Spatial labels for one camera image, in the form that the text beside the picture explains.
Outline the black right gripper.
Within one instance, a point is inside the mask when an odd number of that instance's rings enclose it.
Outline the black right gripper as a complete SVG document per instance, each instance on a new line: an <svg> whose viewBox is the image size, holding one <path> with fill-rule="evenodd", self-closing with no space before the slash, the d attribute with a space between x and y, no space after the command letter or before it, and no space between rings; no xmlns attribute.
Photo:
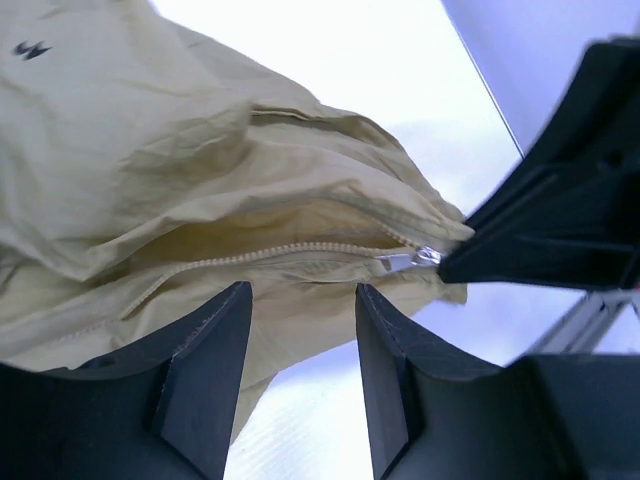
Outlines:
<svg viewBox="0 0 640 480"><path fill-rule="evenodd" d="M468 218L450 284L578 290L639 283L639 41L591 44L545 130Z"/></svg>

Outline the olive yellow hooded jacket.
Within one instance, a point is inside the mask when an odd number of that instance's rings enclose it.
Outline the olive yellow hooded jacket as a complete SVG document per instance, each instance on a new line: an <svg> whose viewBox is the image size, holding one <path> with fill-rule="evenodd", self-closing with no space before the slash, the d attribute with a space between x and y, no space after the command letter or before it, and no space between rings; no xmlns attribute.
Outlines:
<svg viewBox="0 0 640 480"><path fill-rule="evenodd" d="M375 122L145 1L1 5L1 358L74 368L236 281L254 307L233 429L282 370L355 337L369 283L462 303L472 230Z"/></svg>

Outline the metal zipper pull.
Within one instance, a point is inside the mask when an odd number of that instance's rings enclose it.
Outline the metal zipper pull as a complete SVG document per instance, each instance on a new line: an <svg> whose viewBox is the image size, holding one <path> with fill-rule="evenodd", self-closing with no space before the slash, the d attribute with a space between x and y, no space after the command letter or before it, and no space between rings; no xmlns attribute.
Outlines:
<svg viewBox="0 0 640 480"><path fill-rule="evenodd" d="M396 273L415 267L437 267L445 255L429 246L422 246L408 253L378 256L377 260L388 273Z"/></svg>

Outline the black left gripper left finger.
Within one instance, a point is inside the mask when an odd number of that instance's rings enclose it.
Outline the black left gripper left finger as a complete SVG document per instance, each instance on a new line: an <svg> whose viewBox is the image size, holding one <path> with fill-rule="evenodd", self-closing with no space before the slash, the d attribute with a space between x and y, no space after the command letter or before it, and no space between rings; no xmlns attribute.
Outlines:
<svg viewBox="0 0 640 480"><path fill-rule="evenodd" d="M5 479L220 479L252 315L237 282L75 369L1 368Z"/></svg>

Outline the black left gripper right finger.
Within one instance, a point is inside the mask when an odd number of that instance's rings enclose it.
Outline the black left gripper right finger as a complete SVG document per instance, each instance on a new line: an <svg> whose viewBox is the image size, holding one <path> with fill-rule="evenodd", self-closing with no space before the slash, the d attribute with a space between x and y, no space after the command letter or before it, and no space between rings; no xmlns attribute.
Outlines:
<svg viewBox="0 0 640 480"><path fill-rule="evenodd" d="M479 359L356 290L356 331L378 479L635 479L639 359Z"/></svg>

